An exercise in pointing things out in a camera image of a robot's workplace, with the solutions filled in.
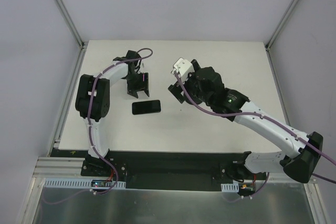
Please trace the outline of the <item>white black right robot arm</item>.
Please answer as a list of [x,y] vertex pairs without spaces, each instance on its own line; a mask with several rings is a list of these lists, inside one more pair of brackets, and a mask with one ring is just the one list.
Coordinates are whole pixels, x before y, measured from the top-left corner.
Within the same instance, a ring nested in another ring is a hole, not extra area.
[[245,159],[236,166],[240,178],[284,172],[299,183],[309,182],[321,157],[322,135],[279,122],[247,96],[225,87],[219,73],[212,67],[200,67],[196,60],[179,58],[171,73],[176,82],[169,91],[180,103],[187,102],[205,113],[245,126],[280,149],[271,153],[245,152]]

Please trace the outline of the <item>black smartphone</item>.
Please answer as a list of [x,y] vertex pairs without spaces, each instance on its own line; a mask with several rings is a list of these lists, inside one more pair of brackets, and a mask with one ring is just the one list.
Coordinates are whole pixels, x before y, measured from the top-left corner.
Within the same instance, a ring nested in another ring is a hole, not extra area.
[[151,114],[161,112],[161,101],[160,100],[148,100],[132,103],[132,114]]

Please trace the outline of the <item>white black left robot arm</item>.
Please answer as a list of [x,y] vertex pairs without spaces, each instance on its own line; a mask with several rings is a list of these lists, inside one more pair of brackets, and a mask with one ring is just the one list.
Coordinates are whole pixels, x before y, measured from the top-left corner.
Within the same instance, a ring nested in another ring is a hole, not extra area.
[[110,150],[103,132],[104,118],[110,110],[110,89],[119,80],[125,80],[128,95],[137,99],[138,93],[144,92],[149,97],[149,74],[141,73],[140,66],[142,60],[152,55],[153,50],[150,48],[129,50],[124,57],[114,58],[111,65],[98,74],[83,74],[79,79],[75,109],[85,122],[89,141],[84,165],[99,176],[117,173],[110,163]]

